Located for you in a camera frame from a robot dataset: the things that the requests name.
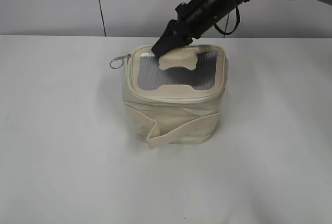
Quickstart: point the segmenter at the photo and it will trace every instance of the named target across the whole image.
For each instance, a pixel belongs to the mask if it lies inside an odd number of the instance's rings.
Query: black cable
[[[227,14],[227,21],[226,21],[225,32],[227,32],[228,21],[229,21],[229,14]]]
[[[240,21],[241,21],[241,19],[240,19],[240,12],[239,12],[239,9],[238,9],[238,8],[236,8],[236,10],[237,10],[237,23],[236,23],[235,28],[234,28],[233,31],[227,33],[227,26],[228,26],[228,20],[229,20],[229,14],[230,14],[230,13],[228,13],[228,15],[227,15],[227,22],[226,22],[226,28],[225,28],[225,31],[222,31],[222,30],[219,28],[219,26],[218,26],[217,24],[214,25],[214,28],[215,28],[219,33],[221,33],[222,35],[224,35],[224,38],[225,38],[226,35],[230,35],[230,34],[232,34],[232,33],[238,28],[238,26],[239,26],[239,24],[240,24]]]

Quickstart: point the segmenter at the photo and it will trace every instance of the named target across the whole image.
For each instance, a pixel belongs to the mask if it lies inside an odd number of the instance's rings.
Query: white wall
[[[0,34],[102,36],[98,0],[0,0]]]
[[[189,0],[101,0],[108,36],[160,36]],[[332,6],[315,0],[252,0],[231,37],[332,37]],[[231,15],[229,29],[235,21]],[[223,29],[225,19],[219,23]],[[103,35],[98,0],[0,0],[0,34]],[[214,29],[205,37],[220,37]]]
[[[167,23],[176,19],[175,8],[190,0],[101,0],[109,36],[160,36]],[[206,36],[218,36],[210,30]]]

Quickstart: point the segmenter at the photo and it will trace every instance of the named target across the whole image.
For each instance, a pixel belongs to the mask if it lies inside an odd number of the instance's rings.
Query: bag lid
[[[159,60],[152,46],[140,47],[132,54],[130,81],[143,96],[206,97],[226,83],[225,51],[212,45],[175,49]]]

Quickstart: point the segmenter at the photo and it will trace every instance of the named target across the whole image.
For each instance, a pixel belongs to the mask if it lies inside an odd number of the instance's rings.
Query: zipper
[[[195,104],[195,103],[203,103],[203,102],[207,102],[207,101],[211,101],[217,97],[219,97],[222,92],[224,91],[225,87],[221,87],[220,89],[218,89],[216,92],[214,92],[213,94],[210,94],[208,96],[205,97],[192,97],[192,98],[168,98],[168,97],[155,97],[155,96],[143,96],[139,93],[137,93],[132,87],[131,87],[131,74],[132,74],[132,69],[133,67],[131,66],[132,63],[132,59],[133,59],[133,54],[135,54],[136,51],[138,51],[141,48],[144,47],[149,47],[149,46],[140,46],[138,48],[136,48],[135,50],[132,51],[131,54],[127,55],[127,61],[124,62],[124,76],[125,76],[125,83],[126,86],[129,88],[129,90],[131,91],[131,93],[137,97],[138,99],[148,102],[148,103],[172,103],[172,104]]]

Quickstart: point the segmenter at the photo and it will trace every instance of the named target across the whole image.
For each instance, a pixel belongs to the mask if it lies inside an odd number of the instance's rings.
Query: metal zipper ring
[[[124,59],[128,59],[129,57],[130,57],[130,54],[124,55],[122,57],[116,57],[113,60],[111,60],[111,62],[109,63],[109,66],[111,67],[111,69],[119,69],[124,65],[124,63],[125,63]],[[115,67],[112,65],[112,63],[114,63],[116,61],[120,61],[120,60],[121,60],[121,64],[119,66]]]

